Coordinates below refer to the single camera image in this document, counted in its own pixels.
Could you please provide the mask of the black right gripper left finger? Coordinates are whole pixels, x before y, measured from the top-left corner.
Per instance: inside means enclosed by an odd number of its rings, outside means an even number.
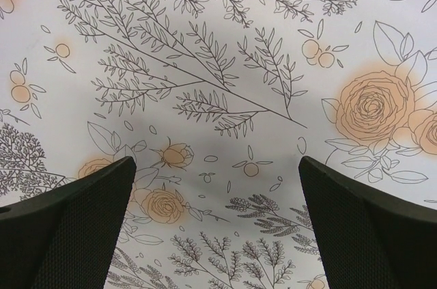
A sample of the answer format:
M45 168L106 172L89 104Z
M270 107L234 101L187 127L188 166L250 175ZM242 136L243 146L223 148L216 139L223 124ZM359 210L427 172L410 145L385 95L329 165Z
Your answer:
M1 207L1 287L103 288L135 172L127 156Z

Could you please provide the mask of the floral patterned table mat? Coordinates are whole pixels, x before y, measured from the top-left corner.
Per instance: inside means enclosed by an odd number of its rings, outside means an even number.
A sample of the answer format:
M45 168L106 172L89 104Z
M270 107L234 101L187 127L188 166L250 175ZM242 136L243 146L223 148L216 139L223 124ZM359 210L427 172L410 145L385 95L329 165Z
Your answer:
M1 0L1 204L137 164L107 288L327 288L305 155L436 207L436 0Z

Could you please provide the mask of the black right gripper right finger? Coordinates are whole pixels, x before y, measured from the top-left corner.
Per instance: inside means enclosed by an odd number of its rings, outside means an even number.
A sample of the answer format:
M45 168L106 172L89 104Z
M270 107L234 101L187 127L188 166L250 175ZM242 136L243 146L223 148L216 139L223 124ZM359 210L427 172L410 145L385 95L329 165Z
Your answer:
M298 171L330 288L436 288L436 211L304 156Z

